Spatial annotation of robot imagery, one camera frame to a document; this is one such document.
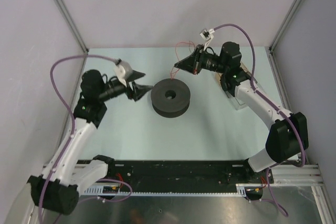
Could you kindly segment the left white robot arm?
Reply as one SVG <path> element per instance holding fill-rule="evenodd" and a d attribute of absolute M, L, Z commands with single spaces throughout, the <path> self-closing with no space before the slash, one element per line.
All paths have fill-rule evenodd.
<path fill-rule="evenodd" d="M 152 86 L 135 81 L 145 73 L 132 70 L 116 71 L 115 76 L 104 82 L 98 70 L 86 71 L 81 78 L 78 103 L 70 112 L 71 130 L 55 155 L 39 176 L 30 176 L 31 198 L 39 209 L 69 215 L 79 202 L 79 197 L 95 182 L 110 182 L 116 169 L 109 165 L 112 158 L 98 155 L 81 171 L 75 167 L 84 147 L 97 131 L 107 111 L 106 102 L 125 94 L 128 99 L 139 101 Z"/>

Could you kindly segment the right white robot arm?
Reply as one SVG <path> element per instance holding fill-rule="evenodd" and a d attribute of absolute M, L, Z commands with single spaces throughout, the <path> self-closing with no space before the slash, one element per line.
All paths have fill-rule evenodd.
<path fill-rule="evenodd" d="M 247 159 L 242 169 L 243 179 L 254 183 L 261 171 L 301 154 L 309 146 L 307 118 L 301 112 L 292 113 L 277 105 L 255 84 L 241 67 L 239 44 L 226 42 L 217 55 L 211 47 L 197 45 L 186 58 L 174 64 L 175 68 L 191 74 L 208 70 L 220 74 L 222 89 L 245 103 L 269 130 L 264 149 Z"/>

